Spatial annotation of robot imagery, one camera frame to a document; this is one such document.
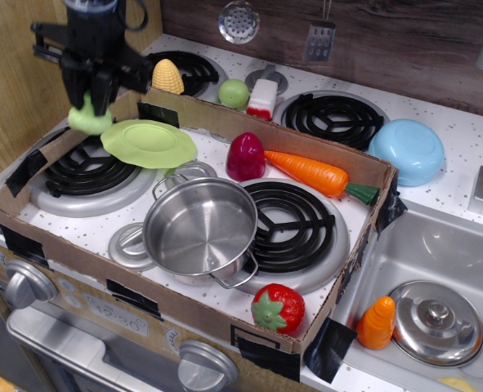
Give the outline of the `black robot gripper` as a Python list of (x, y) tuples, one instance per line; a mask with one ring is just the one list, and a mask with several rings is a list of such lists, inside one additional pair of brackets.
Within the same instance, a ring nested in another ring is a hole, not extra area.
[(127, 22), (125, 1), (65, 1), (67, 22), (35, 21), (34, 54), (57, 63), (70, 104), (84, 105), (90, 89), (96, 116), (106, 114), (116, 99), (119, 85), (139, 92), (150, 89), (152, 64), (126, 42), (127, 31), (146, 28), (149, 15), (139, 1), (143, 17), (138, 25)]

